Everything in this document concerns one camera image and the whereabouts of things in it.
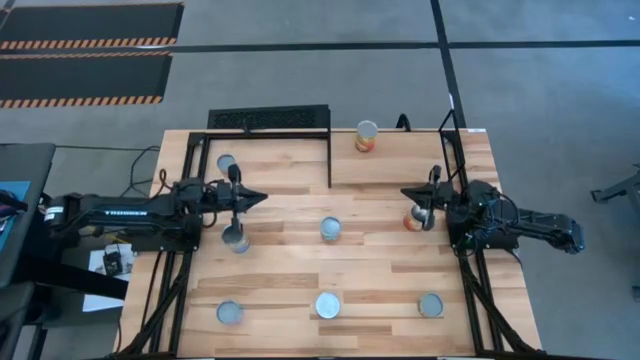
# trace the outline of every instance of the black grille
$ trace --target black grille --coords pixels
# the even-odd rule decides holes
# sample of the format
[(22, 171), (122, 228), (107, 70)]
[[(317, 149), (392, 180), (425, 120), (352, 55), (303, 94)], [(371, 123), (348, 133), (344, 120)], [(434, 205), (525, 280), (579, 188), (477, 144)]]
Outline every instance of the black grille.
[(329, 127), (327, 105), (209, 111), (209, 129), (313, 129)]

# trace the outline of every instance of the can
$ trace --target can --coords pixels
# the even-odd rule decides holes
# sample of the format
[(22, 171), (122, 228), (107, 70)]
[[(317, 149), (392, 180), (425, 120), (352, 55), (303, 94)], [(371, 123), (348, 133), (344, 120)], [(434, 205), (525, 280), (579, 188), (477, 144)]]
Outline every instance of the can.
[(316, 313), (323, 319), (333, 319), (340, 312), (340, 299), (335, 294), (323, 292), (316, 300)]
[(229, 154), (220, 155), (220, 157), (218, 157), (218, 160), (216, 161), (218, 169), (225, 177), (229, 177), (229, 166), (235, 163), (236, 159)]
[(360, 152), (369, 152), (376, 146), (378, 126), (370, 120), (360, 121), (357, 127), (356, 149)]
[(216, 310), (218, 321), (225, 325), (235, 325), (242, 322), (244, 308), (235, 301), (223, 301)]
[(241, 230), (234, 229), (231, 225), (225, 226), (222, 230), (222, 241), (236, 254), (242, 254), (249, 250), (247, 235)]
[(421, 209), (418, 205), (413, 205), (407, 215), (404, 216), (402, 223), (409, 231), (421, 231), (427, 220), (427, 210)]
[(320, 234), (324, 241), (336, 241), (342, 232), (340, 220), (333, 216), (327, 216), (320, 223)]
[(439, 317), (442, 315), (444, 305), (438, 294), (428, 293), (418, 301), (418, 311), (424, 317)]

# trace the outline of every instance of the wooden table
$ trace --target wooden table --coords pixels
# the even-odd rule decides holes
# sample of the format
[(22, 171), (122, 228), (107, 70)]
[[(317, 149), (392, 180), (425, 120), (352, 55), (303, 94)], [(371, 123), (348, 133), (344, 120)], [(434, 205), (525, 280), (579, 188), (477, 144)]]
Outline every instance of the wooden table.
[[(170, 180), (180, 177), (188, 133), (165, 132), (157, 170), (166, 169)], [(215, 160), (229, 153), (240, 165), (244, 185), (269, 193), (269, 198), (243, 217), (251, 240), (247, 253), (234, 254), (222, 243), (228, 214), (220, 214), (218, 224), (204, 232), (193, 257), (179, 356), (474, 353), (444, 213), (429, 232), (409, 232), (402, 225), (412, 202), (400, 187), (424, 183), (433, 165), (443, 165), (438, 133), (382, 131), (368, 154), (355, 150), (354, 136), (348, 129), (332, 133), (332, 189), (327, 188), (325, 141), (212, 142), (206, 180), (221, 177)], [(487, 134), (462, 130), (461, 136), (469, 178), (499, 186)], [(335, 244), (321, 241), (319, 224), (325, 216), (343, 223)], [(133, 268), (122, 312), (123, 345), (140, 329), (155, 257), (142, 254)], [(520, 266), (504, 251), (486, 251), (486, 257), (498, 308), (525, 341), (539, 347)], [(335, 319), (319, 319), (315, 313), (316, 297), (323, 291), (341, 299)], [(419, 314), (418, 299), (427, 292), (443, 299), (441, 317)], [(240, 325), (216, 319), (216, 306), (229, 299), (245, 307)], [(486, 314), (478, 307), (490, 349)], [(168, 348), (173, 312), (167, 316), (161, 349)]]

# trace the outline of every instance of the white paper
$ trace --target white paper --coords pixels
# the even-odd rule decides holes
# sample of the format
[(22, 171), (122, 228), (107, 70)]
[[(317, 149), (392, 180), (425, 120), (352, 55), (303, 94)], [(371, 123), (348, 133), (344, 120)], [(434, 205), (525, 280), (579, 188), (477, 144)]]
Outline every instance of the white paper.
[[(118, 279), (129, 281), (131, 279), (131, 268), (135, 257), (131, 251), (131, 244), (112, 244), (107, 245), (105, 248), (107, 253), (118, 252), (120, 249), (120, 261), (122, 262), (122, 269), (125, 274), (115, 276)], [(89, 257), (89, 270), (97, 273), (104, 274), (104, 262), (102, 257), (105, 254), (105, 250), (94, 250)], [(112, 309), (121, 307), (124, 305), (124, 301), (119, 299), (108, 298), (98, 295), (85, 295), (84, 303), (82, 304), (83, 312), (92, 312), (105, 309)]]

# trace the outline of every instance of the orange striped edge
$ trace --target orange striped edge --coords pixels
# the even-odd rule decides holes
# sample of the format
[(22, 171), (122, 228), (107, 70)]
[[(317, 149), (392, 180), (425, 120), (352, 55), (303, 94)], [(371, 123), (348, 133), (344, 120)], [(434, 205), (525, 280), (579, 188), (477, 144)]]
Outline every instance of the orange striped edge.
[(3, 41), (0, 50), (6, 49), (81, 49), (93, 47), (124, 47), (124, 46), (158, 46), (173, 45), (176, 38), (153, 37), (133, 39), (79, 39), (79, 40), (29, 40)]
[(61, 58), (97, 58), (119, 56), (173, 56), (170, 51), (123, 52), (104, 54), (52, 54), (52, 55), (0, 55), (0, 60), (13, 59), (61, 59)]
[(162, 96), (116, 96), (116, 97), (90, 97), (90, 98), (63, 98), (63, 99), (26, 99), (26, 100), (0, 100), (0, 108), (39, 108), (39, 107), (66, 107), (66, 106), (106, 106), (106, 105), (143, 105), (159, 104)]

